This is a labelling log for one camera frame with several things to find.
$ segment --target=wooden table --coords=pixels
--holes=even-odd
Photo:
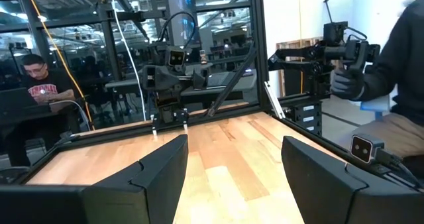
[[[58,154],[29,184],[94,184],[184,131]],[[265,113],[189,127],[189,158],[175,223],[303,223],[284,175],[284,135],[323,150]]]

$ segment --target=person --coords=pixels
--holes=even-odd
[[[23,85],[38,104],[75,100],[71,80],[65,72],[50,71],[43,58],[36,54],[22,57],[22,64],[27,74]],[[18,124],[5,137],[11,166],[30,166],[25,150],[26,140],[42,138],[46,150],[49,150],[60,140],[60,134],[67,130],[67,123],[64,114],[57,114]]]
[[[333,95],[370,101],[392,92],[397,96],[388,115],[365,124],[337,143],[350,148],[352,135],[372,135],[400,158],[424,154],[424,0],[408,5],[397,20],[378,61],[369,72],[335,70]]]

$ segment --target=black sleeve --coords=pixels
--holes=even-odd
[[[57,81],[56,86],[58,88],[58,93],[68,91],[69,89],[74,89],[74,86],[72,85],[72,80],[66,72],[58,72],[56,81]]]
[[[365,89],[361,101],[369,101],[393,91],[409,60],[411,20],[408,8],[397,20],[376,64],[365,74]]]

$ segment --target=camera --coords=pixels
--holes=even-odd
[[[379,148],[384,148],[384,141],[370,135],[357,134],[352,136],[350,154],[369,164],[375,159]]]

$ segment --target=gloved hand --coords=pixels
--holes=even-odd
[[[359,70],[336,69],[331,93],[341,99],[355,100],[364,92],[364,74]]]

